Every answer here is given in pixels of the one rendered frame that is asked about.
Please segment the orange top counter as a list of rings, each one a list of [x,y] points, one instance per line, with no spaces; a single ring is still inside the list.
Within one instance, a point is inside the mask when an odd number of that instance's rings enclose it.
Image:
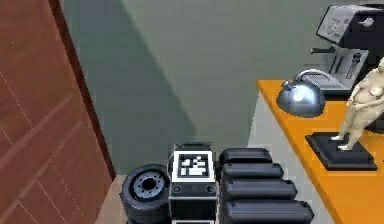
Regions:
[[[312,209],[310,224],[384,224],[384,130],[366,131],[343,150],[351,135],[331,137],[344,120],[345,101],[329,99],[315,117],[302,118],[294,101],[304,91],[296,83],[259,80],[256,86],[248,146],[266,149],[281,165],[296,198]]]

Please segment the black silver coffee machine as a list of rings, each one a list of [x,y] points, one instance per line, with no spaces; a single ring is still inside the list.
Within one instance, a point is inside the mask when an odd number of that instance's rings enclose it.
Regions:
[[[304,70],[295,79],[317,85],[326,96],[349,96],[384,57],[384,4],[331,5],[316,35],[330,46],[310,53],[332,55],[329,70]]]

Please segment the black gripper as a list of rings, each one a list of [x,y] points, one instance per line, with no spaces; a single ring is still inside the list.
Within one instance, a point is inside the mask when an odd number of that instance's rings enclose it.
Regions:
[[[169,184],[167,169],[147,164],[133,170],[124,180],[120,198],[131,224],[168,224]]]

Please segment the beige figure statue black base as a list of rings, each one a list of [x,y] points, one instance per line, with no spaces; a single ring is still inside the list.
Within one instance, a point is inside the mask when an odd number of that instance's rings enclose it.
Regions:
[[[384,113],[384,57],[358,82],[346,103],[337,134],[314,132],[306,140],[329,171],[376,171],[374,157],[359,143],[363,131]]]

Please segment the brown wooden door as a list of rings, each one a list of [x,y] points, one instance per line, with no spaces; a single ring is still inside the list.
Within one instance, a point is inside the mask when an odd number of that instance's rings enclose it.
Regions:
[[[0,0],[0,224],[96,224],[112,181],[60,0]]]

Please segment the silver metal kettle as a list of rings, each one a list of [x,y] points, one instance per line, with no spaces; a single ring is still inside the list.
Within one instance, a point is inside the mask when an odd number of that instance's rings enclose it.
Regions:
[[[292,81],[282,82],[276,103],[278,107],[293,116],[301,118],[314,118],[323,113],[325,97],[322,90],[313,82],[305,81],[306,75],[328,74],[317,69],[307,69],[299,72]]]

